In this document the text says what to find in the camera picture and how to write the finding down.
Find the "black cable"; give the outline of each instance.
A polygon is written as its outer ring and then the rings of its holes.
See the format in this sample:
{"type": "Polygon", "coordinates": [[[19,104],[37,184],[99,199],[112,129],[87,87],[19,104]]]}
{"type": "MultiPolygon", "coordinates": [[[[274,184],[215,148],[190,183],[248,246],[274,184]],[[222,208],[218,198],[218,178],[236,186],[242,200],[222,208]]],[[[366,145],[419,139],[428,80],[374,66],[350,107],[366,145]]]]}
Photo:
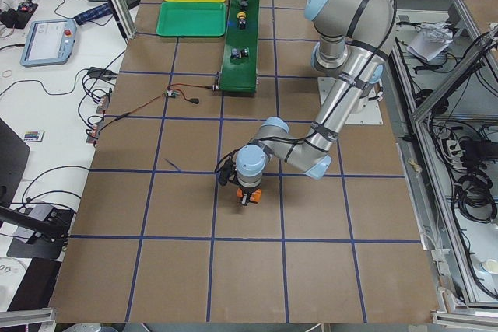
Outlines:
{"type": "Polygon", "coordinates": [[[59,206],[61,208],[65,208],[68,210],[73,211],[75,214],[77,213],[74,208],[71,208],[70,206],[66,204],[59,204],[58,202],[47,202],[47,201],[38,201],[38,202],[11,202],[11,205],[20,205],[18,208],[16,208],[16,211],[21,210],[22,208],[28,208],[28,204],[40,204],[40,205],[53,205],[53,206],[59,206]]]}
{"type": "Polygon", "coordinates": [[[65,0],[62,0],[62,3],[59,4],[57,7],[55,7],[54,9],[54,13],[57,15],[57,16],[60,16],[64,19],[71,19],[72,17],[67,17],[67,16],[64,16],[62,15],[61,13],[58,13],[57,11],[65,4],[65,0]]]}
{"type": "Polygon", "coordinates": [[[472,258],[471,258],[471,255],[474,254],[470,251],[470,241],[468,243],[468,246],[465,245],[465,240],[464,240],[464,237],[465,234],[463,233],[463,229],[460,227],[460,222],[458,221],[458,217],[457,217],[457,214],[456,214],[456,209],[454,208],[454,202],[452,201],[451,202],[451,213],[453,215],[453,220],[454,220],[454,224],[456,225],[457,227],[457,231],[458,231],[458,235],[460,236],[460,241],[464,247],[464,252],[465,252],[465,260],[467,261],[467,265],[468,265],[468,269],[470,270],[471,272],[471,275],[472,275],[472,279],[474,280],[474,283],[477,285],[477,287],[483,291],[485,294],[487,294],[489,297],[491,298],[494,298],[494,299],[498,299],[498,292],[496,291],[496,289],[494,289],[494,292],[493,291],[490,291],[482,282],[481,282],[481,279],[479,278],[479,276],[477,276],[477,274],[475,273],[475,269],[474,269],[474,264],[472,263],[472,258]]]}
{"type": "Polygon", "coordinates": [[[78,76],[78,74],[80,72],[82,72],[83,70],[85,69],[82,69],[80,70],[79,72],[76,73],[76,76],[75,76],[75,80],[74,80],[74,83],[72,85],[72,88],[66,92],[66,93],[50,93],[48,92],[47,88],[45,87],[45,85],[42,83],[42,81],[39,81],[38,79],[20,79],[19,81],[15,81],[13,83],[11,83],[11,85],[9,87],[7,87],[6,89],[4,89],[3,91],[0,92],[0,96],[2,96],[4,93],[6,93],[7,91],[9,91],[13,86],[15,86],[16,84],[18,83],[23,83],[23,82],[36,82],[36,83],[40,83],[41,85],[41,88],[45,91],[45,93],[49,96],[64,96],[64,95],[69,95],[70,93],[73,93],[76,89],[76,78],[78,76]]]}
{"type": "MultiPolygon", "coordinates": [[[[103,79],[103,75],[105,74],[105,71],[106,71],[106,70],[107,70],[107,69],[108,69],[108,68],[109,68],[109,67],[110,67],[110,66],[111,66],[111,65],[112,65],[112,64],[113,64],[113,63],[114,63],[117,59],[119,59],[119,58],[120,58],[120,57],[121,57],[121,56],[122,56],[125,52],[126,52],[126,50],[122,51],[122,52],[121,52],[118,56],[116,56],[115,58],[113,58],[113,59],[110,61],[110,63],[109,63],[109,64],[107,64],[107,66],[106,66],[104,69],[102,69],[102,70],[100,71],[100,74],[99,74],[97,77],[93,78],[93,79],[95,79],[95,80],[93,81],[93,84],[92,84],[92,86],[90,87],[90,90],[92,90],[92,89],[93,89],[93,87],[96,85],[96,83],[97,83],[99,80],[102,80],[102,81],[104,81],[104,82],[106,82],[106,83],[108,83],[108,84],[110,84],[110,85],[112,85],[112,86],[113,86],[113,84],[112,84],[112,83],[110,83],[110,82],[108,82],[107,80],[103,79]]],[[[82,106],[82,104],[83,104],[83,101],[85,101],[85,98],[86,98],[86,97],[88,97],[88,95],[87,95],[87,94],[86,94],[86,92],[85,92],[85,95],[84,95],[84,96],[83,96],[83,98],[79,101],[79,104],[78,104],[78,106],[77,106],[76,110],[77,110],[77,112],[78,112],[78,116],[79,116],[79,118],[81,118],[81,120],[83,121],[83,123],[84,123],[84,124],[85,124],[85,125],[86,125],[86,126],[87,126],[90,130],[91,130],[91,129],[92,129],[92,125],[91,125],[91,124],[89,124],[89,123],[88,123],[88,121],[86,121],[86,120],[85,120],[85,118],[83,118],[83,115],[81,114],[81,106],[82,106]]]]}
{"type": "Polygon", "coordinates": [[[109,16],[109,18],[107,19],[107,21],[105,23],[98,23],[97,21],[90,21],[90,22],[94,23],[97,26],[106,26],[113,18],[114,18],[114,16],[109,16]]]}
{"type": "Polygon", "coordinates": [[[6,233],[1,233],[1,232],[0,232],[0,236],[4,236],[4,237],[12,237],[13,239],[21,239],[21,240],[26,240],[26,237],[22,237],[22,236],[14,236],[14,235],[7,235],[6,233]]]}
{"type": "Polygon", "coordinates": [[[19,44],[9,44],[8,46],[3,46],[3,47],[0,47],[0,51],[1,50],[6,50],[7,48],[11,48],[11,47],[24,47],[25,44],[24,43],[19,43],[19,44]]]}
{"type": "Polygon", "coordinates": [[[33,184],[35,184],[37,182],[37,180],[39,180],[43,175],[45,174],[48,174],[52,171],[55,171],[55,170],[60,170],[60,169],[70,169],[70,168],[74,168],[74,169],[83,169],[83,170],[86,170],[86,171],[89,171],[89,168],[88,167],[84,167],[84,166],[79,166],[79,165],[66,165],[66,166],[57,166],[57,167],[53,167],[52,169],[48,169],[48,170],[45,170],[44,172],[42,172],[42,174],[38,175],[36,178],[34,178],[33,180],[31,180],[30,184],[28,184],[28,187],[24,190],[23,192],[23,196],[21,196],[21,202],[23,203],[27,203],[27,192],[28,190],[33,186],[33,184]]]}
{"type": "Polygon", "coordinates": [[[395,43],[396,43],[396,47],[398,48],[398,51],[399,51],[399,57],[402,60],[403,68],[405,69],[406,76],[408,77],[408,80],[410,83],[410,91],[412,93],[412,97],[415,98],[417,93],[415,92],[414,88],[416,87],[419,90],[419,92],[422,91],[422,88],[419,86],[419,84],[417,82],[415,82],[412,75],[410,74],[410,69],[408,67],[408,64],[406,63],[405,57],[403,56],[401,41],[397,37],[395,38],[395,43]]]}
{"type": "Polygon", "coordinates": [[[37,198],[40,198],[46,194],[70,194],[71,196],[74,196],[81,200],[81,196],[75,194],[74,192],[71,192],[70,190],[48,190],[47,192],[42,192],[41,194],[37,194],[36,196],[27,197],[26,200],[28,201],[28,203],[30,203],[31,201],[36,200],[37,198]]]}

